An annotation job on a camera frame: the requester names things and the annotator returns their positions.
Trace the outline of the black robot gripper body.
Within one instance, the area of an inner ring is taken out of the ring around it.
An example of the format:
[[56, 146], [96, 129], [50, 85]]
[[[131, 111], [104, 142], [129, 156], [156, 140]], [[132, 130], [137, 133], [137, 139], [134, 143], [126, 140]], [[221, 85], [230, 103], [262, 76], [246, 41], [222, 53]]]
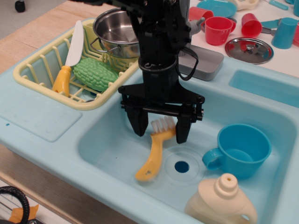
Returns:
[[178, 116], [181, 105], [193, 106], [193, 122], [203, 119], [202, 105], [205, 98], [184, 88], [179, 81], [177, 58], [163, 64], [139, 61], [142, 70], [140, 84], [123, 85], [118, 89], [122, 95], [121, 106], [126, 112], [127, 103], [147, 104], [144, 110], [160, 115]]

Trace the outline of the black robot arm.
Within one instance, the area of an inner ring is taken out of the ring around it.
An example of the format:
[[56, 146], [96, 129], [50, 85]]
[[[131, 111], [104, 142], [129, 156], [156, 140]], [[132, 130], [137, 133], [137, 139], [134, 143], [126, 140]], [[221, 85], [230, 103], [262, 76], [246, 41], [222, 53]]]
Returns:
[[187, 48], [191, 26], [182, 15], [178, 0], [110, 0], [109, 5], [127, 12], [139, 41], [138, 64], [143, 83], [121, 86], [121, 106], [127, 112], [134, 132], [142, 136], [148, 126], [148, 114], [177, 118], [176, 140], [187, 141], [191, 124], [202, 120], [203, 96], [185, 89], [180, 80], [189, 80], [179, 71], [178, 55]]

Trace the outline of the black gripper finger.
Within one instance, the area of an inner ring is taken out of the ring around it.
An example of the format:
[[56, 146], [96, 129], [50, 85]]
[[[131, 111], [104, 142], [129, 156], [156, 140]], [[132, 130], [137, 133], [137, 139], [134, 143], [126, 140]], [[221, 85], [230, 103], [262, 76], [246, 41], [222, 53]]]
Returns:
[[144, 110], [147, 104], [127, 103], [126, 112], [133, 131], [138, 136], [143, 136], [148, 127], [148, 112]]
[[178, 144], [182, 144], [187, 141], [192, 122], [193, 106], [181, 105], [176, 124], [176, 141]]

